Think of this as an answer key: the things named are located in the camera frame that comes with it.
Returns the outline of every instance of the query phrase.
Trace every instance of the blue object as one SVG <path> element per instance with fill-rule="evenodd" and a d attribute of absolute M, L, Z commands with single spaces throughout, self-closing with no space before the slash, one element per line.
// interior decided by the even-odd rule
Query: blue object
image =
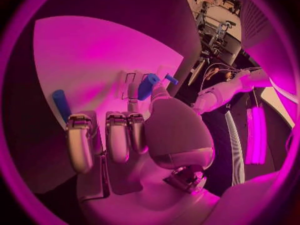
<path fill-rule="evenodd" d="M 175 85 L 178 84 L 178 80 L 175 79 L 174 77 L 170 76 L 170 74 L 167 74 L 164 78 L 168 79 L 172 84 L 175 84 Z"/>
<path fill-rule="evenodd" d="M 68 117 L 71 115 L 71 110 L 68 105 L 64 90 L 56 90 L 52 93 L 52 98 L 58 108 L 62 119 L 67 122 Z"/>
<path fill-rule="evenodd" d="M 160 78 L 154 74 L 150 73 L 138 86 L 138 100 L 145 100 L 152 93 L 152 87 L 160 81 Z"/>

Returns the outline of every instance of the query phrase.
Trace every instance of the blue cylinder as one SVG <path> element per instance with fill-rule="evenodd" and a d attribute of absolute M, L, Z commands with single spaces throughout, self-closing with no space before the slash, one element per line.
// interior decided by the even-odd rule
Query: blue cylinder
<path fill-rule="evenodd" d="M 152 87 L 160 81 L 160 78 L 154 74 L 150 73 L 148 76 L 140 83 L 138 86 L 138 100 L 145 100 L 152 93 Z"/>
<path fill-rule="evenodd" d="M 58 111 L 62 119 L 67 122 L 68 117 L 71 115 L 71 110 L 67 102 L 64 90 L 56 90 L 52 93 L 52 98 L 58 108 Z"/>
<path fill-rule="evenodd" d="M 178 84 L 178 80 L 175 79 L 174 77 L 172 77 L 170 74 L 167 74 L 164 78 L 168 79 L 172 84 L 175 84 L 175 85 Z"/>

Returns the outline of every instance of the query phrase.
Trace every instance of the pink light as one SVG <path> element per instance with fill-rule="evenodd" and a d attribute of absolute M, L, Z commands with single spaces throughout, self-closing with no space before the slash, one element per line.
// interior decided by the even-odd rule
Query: pink light
<path fill-rule="evenodd" d="M 267 128 L 262 107 L 247 109 L 248 144 L 245 163 L 264 164 L 267 151 Z"/>

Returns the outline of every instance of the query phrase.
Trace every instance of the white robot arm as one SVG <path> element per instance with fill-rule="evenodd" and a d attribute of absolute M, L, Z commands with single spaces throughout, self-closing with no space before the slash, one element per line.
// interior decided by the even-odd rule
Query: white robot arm
<path fill-rule="evenodd" d="M 220 82 L 200 91 L 192 107 L 197 114 L 201 115 L 226 104 L 237 93 L 250 92 L 254 87 L 265 88 L 271 86 L 268 75 L 262 69 L 253 72 L 242 70 L 232 80 Z"/>

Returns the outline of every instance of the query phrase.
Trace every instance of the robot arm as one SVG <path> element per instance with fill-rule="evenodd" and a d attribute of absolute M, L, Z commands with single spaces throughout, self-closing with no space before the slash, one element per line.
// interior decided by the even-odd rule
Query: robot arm
<path fill-rule="evenodd" d="M 234 79 L 220 82 L 200 91 L 193 109 L 197 114 L 201 115 L 226 104 L 237 93 L 250 92 L 254 87 L 265 88 L 271 86 L 268 75 L 262 69 L 253 72 L 242 70 Z"/>

